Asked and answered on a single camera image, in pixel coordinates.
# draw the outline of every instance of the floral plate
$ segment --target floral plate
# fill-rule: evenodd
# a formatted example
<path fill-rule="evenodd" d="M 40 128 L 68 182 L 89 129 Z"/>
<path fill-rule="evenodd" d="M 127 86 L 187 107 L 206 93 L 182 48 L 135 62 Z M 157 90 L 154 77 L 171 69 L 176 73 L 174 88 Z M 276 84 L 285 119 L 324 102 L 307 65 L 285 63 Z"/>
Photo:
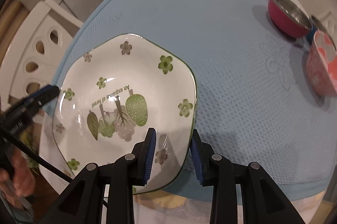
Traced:
<path fill-rule="evenodd" d="M 123 34 L 75 61 L 53 117 L 53 135 L 76 175 L 112 163 L 157 132 L 151 177 L 134 192 L 160 189 L 179 174 L 194 125 L 194 74 L 182 60 L 135 34 Z"/>

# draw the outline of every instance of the human hand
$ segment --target human hand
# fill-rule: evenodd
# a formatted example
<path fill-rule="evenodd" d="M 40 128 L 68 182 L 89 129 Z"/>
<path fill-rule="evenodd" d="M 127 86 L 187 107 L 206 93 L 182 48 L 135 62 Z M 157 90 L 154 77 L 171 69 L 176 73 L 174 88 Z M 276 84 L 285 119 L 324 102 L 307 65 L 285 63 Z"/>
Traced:
<path fill-rule="evenodd" d="M 27 166 L 26 159 L 22 156 L 21 151 L 15 148 L 11 163 L 14 168 L 13 185 L 15 187 L 15 194 L 19 197 L 30 196 L 34 193 L 35 178 Z M 18 201 L 17 196 L 6 185 L 9 179 L 7 171 L 0 170 L 0 190 L 3 192 L 7 201 L 15 208 L 23 209 L 22 204 Z"/>

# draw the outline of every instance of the screw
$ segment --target screw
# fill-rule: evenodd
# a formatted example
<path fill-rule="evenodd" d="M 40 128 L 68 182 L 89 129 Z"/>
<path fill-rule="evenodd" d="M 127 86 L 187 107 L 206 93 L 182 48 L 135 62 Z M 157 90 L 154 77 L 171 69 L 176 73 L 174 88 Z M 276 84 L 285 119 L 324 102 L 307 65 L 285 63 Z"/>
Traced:
<path fill-rule="evenodd" d="M 218 153 L 215 153 L 214 155 L 212 155 L 212 158 L 213 158 L 214 160 L 216 160 L 216 161 L 219 161 L 219 160 L 222 159 L 222 156 L 219 155 Z"/>
<path fill-rule="evenodd" d="M 96 164 L 95 163 L 89 163 L 88 165 L 87 165 L 87 170 L 88 171 L 93 171 L 93 170 L 95 170 L 96 169 Z"/>
<path fill-rule="evenodd" d="M 250 166 L 255 170 L 258 170 L 261 167 L 260 164 L 258 164 L 257 162 L 252 162 Z"/>
<path fill-rule="evenodd" d="M 136 156 L 132 153 L 128 153 L 127 155 L 125 155 L 125 159 L 126 160 L 133 160 Z"/>

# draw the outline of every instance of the blue tablecloth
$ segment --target blue tablecloth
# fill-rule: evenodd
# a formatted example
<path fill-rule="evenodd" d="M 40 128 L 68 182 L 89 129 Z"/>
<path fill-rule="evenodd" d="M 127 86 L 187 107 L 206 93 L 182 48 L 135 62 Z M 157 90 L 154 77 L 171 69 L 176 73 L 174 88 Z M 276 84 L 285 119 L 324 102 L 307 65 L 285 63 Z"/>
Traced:
<path fill-rule="evenodd" d="M 183 59 L 198 85 L 195 128 L 232 162 L 259 162 L 291 199 L 327 186 L 336 162 L 336 100 L 309 86 L 299 48 L 270 22 L 267 0 L 104 0 L 69 46 L 52 83 L 81 55 L 136 33 Z M 188 157 L 167 191 L 210 201 Z"/>

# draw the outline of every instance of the red and white bowl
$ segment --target red and white bowl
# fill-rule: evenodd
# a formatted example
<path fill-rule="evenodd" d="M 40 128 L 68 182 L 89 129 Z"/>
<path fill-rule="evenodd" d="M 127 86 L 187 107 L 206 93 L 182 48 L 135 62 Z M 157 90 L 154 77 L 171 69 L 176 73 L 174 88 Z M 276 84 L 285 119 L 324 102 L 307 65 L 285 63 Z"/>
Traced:
<path fill-rule="evenodd" d="M 274 24 L 293 38 L 304 37 L 312 30 L 309 18 L 290 0 L 269 0 L 268 12 Z"/>
<path fill-rule="evenodd" d="M 337 97 L 337 56 L 330 37 L 317 30 L 306 62 L 308 80 L 319 96 Z"/>

